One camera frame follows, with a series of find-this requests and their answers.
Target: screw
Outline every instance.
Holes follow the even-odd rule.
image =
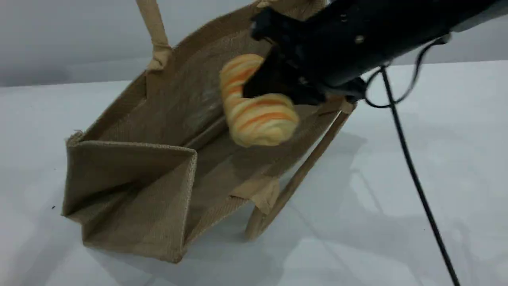
[[[363,43],[363,41],[365,41],[365,37],[364,36],[362,36],[362,35],[356,36],[355,43],[361,44],[361,43]]]

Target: toy croissant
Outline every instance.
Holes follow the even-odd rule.
[[[236,144],[276,146],[293,136],[299,118],[289,97],[265,94],[243,98],[244,83],[256,72],[263,58],[256,54],[237,56],[220,72],[220,88],[226,120]]]

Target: orange stripe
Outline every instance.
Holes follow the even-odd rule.
[[[242,80],[242,81],[247,81],[247,79],[258,69],[258,67],[252,67],[252,68],[249,68],[249,69],[246,69],[244,71],[242,71],[241,73],[239,74],[236,74],[235,76],[233,76],[232,78],[230,78],[226,84],[224,84],[224,87],[227,88],[228,85],[234,83],[235,81],[239,81],[239,80]]]
[[[227,92],[224,93],[224,99],[227,99],[233,93],[238,93],[238,92],[241,93],[242,90],[243,90],[243,86],[242,85],[237,85],[235,87],[232,87],[231,90],[228,90]]]
[[[238,62],[233,63],[230,66],[228,66],[227,68],[223,69],[223,73],[227,73],[230,70],[238,67],[239,65],[242,65],[242,64],[245,64],[245,63],[251,62],[251,61],[254,61],[254,59],[238,59]]]
[[[258,120],[263,120],[263,119],[266,119],[266,118],[269,118],[271,120],[289,120],[289,121],[294,121],[290,116],[288,116],[284,112],[271,112],[271,113],[263,114],[263,115],[260,115],[260,116],[257,116],[257,117],[254,117],[254,118],[248,120],[247,122],[245,122],[244,124],[242,124],[242,126],[240,126],[238,128],[238,131],[241,131],[242,129],[245,129],[247,126],[249,126],[250,124],[252,124],[252,123],[254,123],[254,122],[258,121]]]
[[[238,111],[236,113],[236,115],[233,117],[233,122],[235,122],[238,119],[239,116],[241,116],[242,114],[244,114],[248,110],[253,109],[255,107],[260,107],[260,106],[276,106],[276,105],[287,106],[285,102],[281,102],[280,100],[276,100],[276,99],[265,99],[265,100],[260,100],[258,102],[253,102],[250,105],[247,105],[246,107],[244,107],[244,109]]]

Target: white table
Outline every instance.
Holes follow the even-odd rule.
[[[396,94],[411,69],[390,69]],[[426,65],[399,107],[463,286],[508,284],[507,74],[507,61]],[[451,285],[391,114],[364,103],[255,242],[246,208],[179,265],[83,247],[60,216],[65,138],[127,83],[0,89],[1,285]],[[380,80],[370,93],[385,98]]]

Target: robotic arm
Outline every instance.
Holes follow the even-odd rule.
[[[273,46],[243,94],[282,93],[317,105],[333,93],[355,102],[367,89],[363,73],[504,14],[508,0],[337,0],[306,21],[265,8],[251,35]]]

